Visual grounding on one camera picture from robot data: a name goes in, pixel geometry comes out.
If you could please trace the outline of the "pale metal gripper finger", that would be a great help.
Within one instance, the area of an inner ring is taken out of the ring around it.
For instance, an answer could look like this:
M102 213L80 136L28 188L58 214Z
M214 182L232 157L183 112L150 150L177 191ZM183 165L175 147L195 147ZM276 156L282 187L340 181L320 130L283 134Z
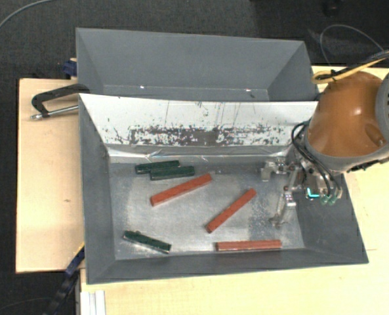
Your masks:
M297 203L291 192L282 193L279 197L275 215L269 218L274 228L280 228L283 224L290 223L296 215Z
M262 181L269 181L272 174L285 175L289 172L289 166L281 160L267 160L260 169Z

